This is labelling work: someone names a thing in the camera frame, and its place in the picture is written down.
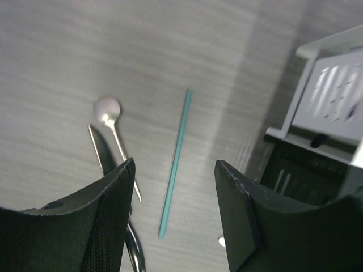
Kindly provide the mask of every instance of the metal spoon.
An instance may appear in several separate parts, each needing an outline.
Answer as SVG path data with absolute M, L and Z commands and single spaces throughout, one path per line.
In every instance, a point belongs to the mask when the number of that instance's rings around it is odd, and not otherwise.
M 218 238 L 218 243 L 222 246 L 222 247 L 226 247 L 226 242 L 225 242 L 225 238 L 224 238 L 224 236 L 220 236 L 219 238 Z
M 102 96 L 97 99 L 93 106 L 93 114 L 97 121 L 105 125 L 112 130 L 113 136 L 116 140 L 117 146 L 120 150 L 123 161 L 127 160 L 126 153 L 120 143 L 119 136 L 116 131 L 115 122 L 120 117 L 121 106 L 119 101 L 110 96 Z M 138 199 L 141 201 L 141 193 L 138 189 L 138 185 L 135 179 L 134 190 L 137 194 Z

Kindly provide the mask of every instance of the black mesh fabric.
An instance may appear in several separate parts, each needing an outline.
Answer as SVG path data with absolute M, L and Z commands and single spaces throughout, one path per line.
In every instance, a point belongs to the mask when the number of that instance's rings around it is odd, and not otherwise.
M 362 194 L 312 206 L 225 161 L 216 162 L 214 173 L 230 271 L 362 271 Z
M 87 248 L 82 272 L 119 272 L 129 219 L 131 190 L 123 190 L 123 180 L 111 185 L 99 205 L 94 230 Z
M 129 159 L 60 199 L 67 212 L 0 208 L 0 271 L 119 272 L 134 171 Z

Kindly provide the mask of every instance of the wood grain laminate floor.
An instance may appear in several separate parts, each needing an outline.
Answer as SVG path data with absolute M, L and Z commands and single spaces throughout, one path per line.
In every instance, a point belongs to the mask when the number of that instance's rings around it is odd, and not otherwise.
M 93 102 L 113 95 L 143 194 L 132 220 L 147 270 L 228 271 L 215 160 L 257 176 L 261 137 L 281 123 L 303 68 L 294 51 L 362 18 L 360 0 L 0 0 L 0 205 L 41 207 L 100 178 L 87 124 Z M 97 127 L 117 155 L 111 132 Z M 126 252 L 121 268 L 132 271 Z

